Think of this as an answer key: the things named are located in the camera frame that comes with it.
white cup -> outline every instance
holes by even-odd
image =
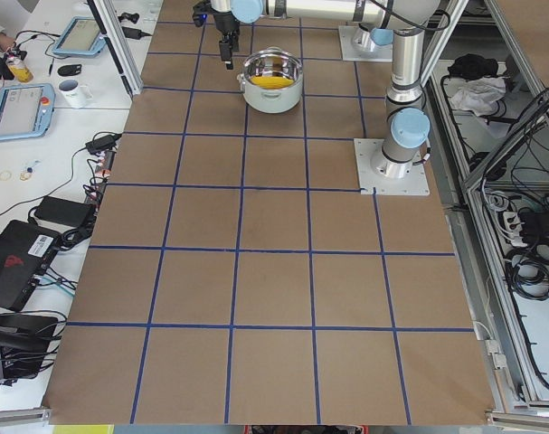
[[[76,80],[65,80],[59,83],[59,91],[74,109],[87,106],[93,99],[87,84],[79,84]]]

yellow bottle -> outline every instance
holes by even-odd
[[[28,83],[33,79],[33,74],[18,57],[9,56],[6,60],[6,66],[9,67],[13,75],[22,83]]]

metal pot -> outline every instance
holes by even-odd
[[[290,84],[279,89],[269,89],[252,82],[256,77],[283,78]],[[244,99],[251,107],[264,113],[282,113],[300,101],[302,64],[289,52],[269,47],[246,59],[238,81]]]

blue joint cap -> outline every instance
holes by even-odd
[[[418,108],[404,108],[394,115],[391,133],[402,147],[414,149],[422,145],[431,129],[429,118]]]
[[[262,15],[262,0],[231,0],[230,8],[236,19],[242,23],[254,23]]]
[[[377,45],[383,47],[385,45],[391,45],[393,43],[394,32],[388,29],[371,30],[371,39]]]

mounting plate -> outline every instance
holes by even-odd
[[[386,196],[428,196],[429,184],[423,165],[414,165],[411,171],[403,179],[391,179],[377,174],[371,167],[371,155],[375,149],[383,145],[382,139],[356,138],[356,169],[358,172],[358,184],[361,194],[377,194]],[[421,154],[413,161],[421,160]]]
[[[393,61],[393,46],[385,45],[375,52],[363,52],[354,47],[352,41],[357,27],[352,25],[339,25],[340,48],[343,53],[343,61]]]

